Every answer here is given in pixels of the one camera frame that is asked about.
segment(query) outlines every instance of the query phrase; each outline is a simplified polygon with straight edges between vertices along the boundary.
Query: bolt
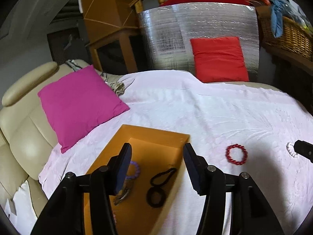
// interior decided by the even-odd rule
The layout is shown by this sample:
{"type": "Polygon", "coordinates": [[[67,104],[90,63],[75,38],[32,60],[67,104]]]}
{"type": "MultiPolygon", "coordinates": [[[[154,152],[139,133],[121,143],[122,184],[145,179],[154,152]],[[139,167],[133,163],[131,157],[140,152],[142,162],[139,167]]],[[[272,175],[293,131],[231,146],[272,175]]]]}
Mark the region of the bolt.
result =
{"type": "Polygon", "coordinates": [[[250,177],[250,175],[249,175],[248,173],[246,173],[246,172],[243,172],[243,173],[241,174],[241,176],[242,176],[244,179],[248,179],[248,178],[250,177]]]}
{"type": "Polygon", "coordinates": [[[209,165],[208,166],[208,171],[215,172],[216,171],[216,167],[214,165],[209,165]]]}
{"type": "Polygon", "coordinates": [[[69,171],[68,173],[65,174],[65,177],[66,177],[67,179],[71,179],[73,176],[74,176],[74,173],[71,172],[71,171],[69,171]]]}
{"type": "Polygon", "coordinates": [[[108,169],[109,169],[109,167],[108,166],[101,166],[100,168],[99,168],[99,171],[101,171],[101,172],[106,172],[106,171],[108,171],[108,169]]]}

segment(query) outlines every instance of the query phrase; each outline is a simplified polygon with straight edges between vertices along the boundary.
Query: orange box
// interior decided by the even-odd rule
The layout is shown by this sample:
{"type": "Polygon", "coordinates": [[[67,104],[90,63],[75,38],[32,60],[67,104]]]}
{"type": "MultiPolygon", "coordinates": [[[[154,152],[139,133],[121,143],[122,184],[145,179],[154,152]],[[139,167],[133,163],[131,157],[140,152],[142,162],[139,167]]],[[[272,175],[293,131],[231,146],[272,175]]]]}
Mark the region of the orange box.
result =
{"type": "MultiPolygon", "coordinates": [[[[107,146],[94,161],[87,174],[100,166],[107,165],[112,156],[118,155],[123,144],[132,147],[132,161],[140,166],[140,175],[134,180],[130,194],[118,206],[114,206],[114,196],[110,196],[111,207],[116,216],[116,228],[119,235],[155,235],[166,218],[175,194],[181,184],[185,164],[183,146],[189,142],[190,135],[157,129],[122,125],[107,146]],[[152,208],[146,202],[147,191],[151,188],[150,180],[156,174],[169,168],[177,172],[162,187],[166,201],[160,208],[152,208]]],[[[92,235],[89,194],[84,194],[85,233],[92,235]]]]}

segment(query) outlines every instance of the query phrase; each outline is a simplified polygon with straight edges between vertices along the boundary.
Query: pink pillow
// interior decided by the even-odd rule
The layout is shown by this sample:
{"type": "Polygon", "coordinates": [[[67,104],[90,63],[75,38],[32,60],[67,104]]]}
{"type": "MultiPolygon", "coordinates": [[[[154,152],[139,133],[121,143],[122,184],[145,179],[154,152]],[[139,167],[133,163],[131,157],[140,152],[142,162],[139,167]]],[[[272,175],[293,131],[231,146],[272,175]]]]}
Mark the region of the pink pillow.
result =
{"type": "Polygon", "coordinates": [[[99,124],[129,110],[92,65],[45,86],[38,96],[62,154],[99,124]]]}

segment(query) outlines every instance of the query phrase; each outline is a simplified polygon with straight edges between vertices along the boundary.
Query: beige leather sofa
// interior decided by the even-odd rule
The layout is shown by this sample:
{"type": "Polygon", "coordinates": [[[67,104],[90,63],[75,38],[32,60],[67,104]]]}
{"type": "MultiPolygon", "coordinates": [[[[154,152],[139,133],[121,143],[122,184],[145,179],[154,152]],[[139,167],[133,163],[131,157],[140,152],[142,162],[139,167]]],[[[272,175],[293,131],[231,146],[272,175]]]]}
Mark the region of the beige leather sofa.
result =
{"type": "MultiPolygon", "coordinates": [[[[88,64],[76,60],[81,67],[88,64]]],[[[45,85],[57,81],[72,69],[55,62],[43,64],[20,78],[2,98],[0,110],[0,204],[4,207],[18,187],[28,180],[32,203],[37,216],[47,202],[38,182],[38,175],[46,164],[57,137],[50,127],[37,96],[45,85]]],[[[108,81],[121,76],[108,75],[108,81]]],[[[272,88],[259,83],[231,82],[251,87],[272,88]]]]}

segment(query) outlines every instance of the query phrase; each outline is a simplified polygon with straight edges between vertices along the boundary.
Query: wicker basket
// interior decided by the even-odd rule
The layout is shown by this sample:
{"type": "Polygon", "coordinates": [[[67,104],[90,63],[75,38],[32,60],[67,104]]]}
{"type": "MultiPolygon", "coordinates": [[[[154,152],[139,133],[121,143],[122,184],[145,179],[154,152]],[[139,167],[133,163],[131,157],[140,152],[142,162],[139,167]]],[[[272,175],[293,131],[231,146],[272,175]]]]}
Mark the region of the wicker basket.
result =
{"type": "Polygon", "coordinates": [[[284,32],[279,38],[274,38],[271,31],[270,13],[258,16],[263,32],[263,43],[281,48],[303,56],[312,61],[312,37],[295,21],[283,17],[284,32]]]}

